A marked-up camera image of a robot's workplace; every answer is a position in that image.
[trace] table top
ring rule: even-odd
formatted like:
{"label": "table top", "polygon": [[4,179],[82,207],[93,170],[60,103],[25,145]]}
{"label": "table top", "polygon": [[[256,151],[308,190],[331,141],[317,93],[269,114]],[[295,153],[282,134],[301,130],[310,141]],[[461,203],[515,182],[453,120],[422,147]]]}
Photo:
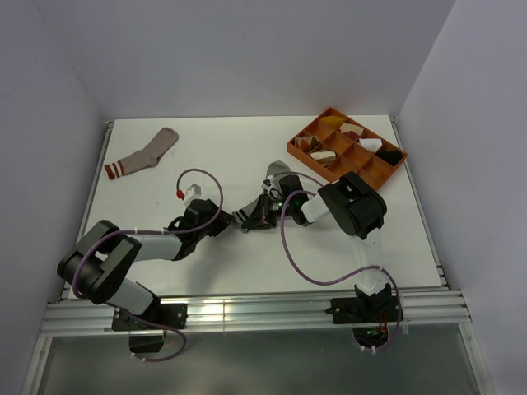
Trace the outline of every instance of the table top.
{"label": "table top", "polygon": [[[397,145],[387,115],[351,116]],[[286,153],[287,141],[315,116],[247,118],[120,119],[115,121],[104,163],[143,148],[163,127],[180,135],[155,168],[110,181],[97,175],[96,191],[86,222],[88,231],[107,219],[121,229],[160,230],[184,212],[175,196],[178,175],[190,167],[213,173],[225,194],[224,210],[233,212],[261,193],[268,165],[282,160],[291,170],[325,181]],[[305,188],[314,183],[303,179]],[[218,202],[217,187],[203,174],[187,174],[181,182],[202,187],[202,198]],[[401,288],[441,286],[408,174],[404,166],[380,190],[388,213],[382,228],[381,258],[364,256],[361,241],[350,238],[333,217],[304,228],[288,221],[287,241],[293,257],[310,277],[333,280],[365,264],[381,264]],[[158,295],[236,295],[352,289],[351,278],[335,286],[316,286],[302,279],[283,252],[279,229],[242,234],[234,225],[216,238],[205,238],[182,261],[134,263],[128,278]]]}

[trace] red stripe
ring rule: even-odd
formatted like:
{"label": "red stripe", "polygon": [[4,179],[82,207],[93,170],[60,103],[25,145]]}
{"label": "red stripe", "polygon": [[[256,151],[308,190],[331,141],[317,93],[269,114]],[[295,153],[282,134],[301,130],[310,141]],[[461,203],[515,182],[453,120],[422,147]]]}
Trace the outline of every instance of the red stripe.
{"label": "red stripe", "polygon": [[120,175],[119,175],[119,171],[117,170],[117,166],[115,165],[115,163],[112,163],[112,166],[114,167],[115,175],[117,175],[117,178],[119,178]]}
{"label": "red stripe", "polygon": [[121,169],[121,175],[124,175],[123,164],[121,163],[120,160],[118,160],[117,163],[119,163],[119,168]]}
{"label": "red stripe", "polygon": [[105,170],[106,170],[106,173],[109,179],[115,179],[115,174],[112,171],[112,168],[110,167],[110,165],[105,165]]}

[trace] folded sock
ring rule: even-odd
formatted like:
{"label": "folded sock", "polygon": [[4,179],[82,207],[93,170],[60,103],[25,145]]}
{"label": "folded sock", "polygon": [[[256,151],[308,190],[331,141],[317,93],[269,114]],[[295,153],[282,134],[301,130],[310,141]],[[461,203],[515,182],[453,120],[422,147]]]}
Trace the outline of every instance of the folded sock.
{"label": "folded sock", "polygon": [[110,179],[117,179],[147,167],[156,167],[162,156],[178,141],[180,136],[170,128],[163,128],[142,150],[105,165]]}

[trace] gray wall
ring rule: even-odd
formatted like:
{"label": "gray wall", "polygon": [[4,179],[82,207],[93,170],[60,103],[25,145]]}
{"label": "gray wall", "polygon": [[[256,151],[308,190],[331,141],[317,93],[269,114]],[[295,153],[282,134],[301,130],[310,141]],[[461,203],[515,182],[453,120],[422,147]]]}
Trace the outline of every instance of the gray wall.
{"label": "gray wall", "polygon": [[35,0],[108,119],[397,114],[454,0]]}
{"label": "gray wall", "polygon": [[2,2],[0,53],[0,393],[14,394],[57,294],[103,124],[29,0]]}
{"label": "gray wall", "polygon": [[525,16],[525,0],[458,0],[399,121],[446,275],[504,394],[527,388]]}

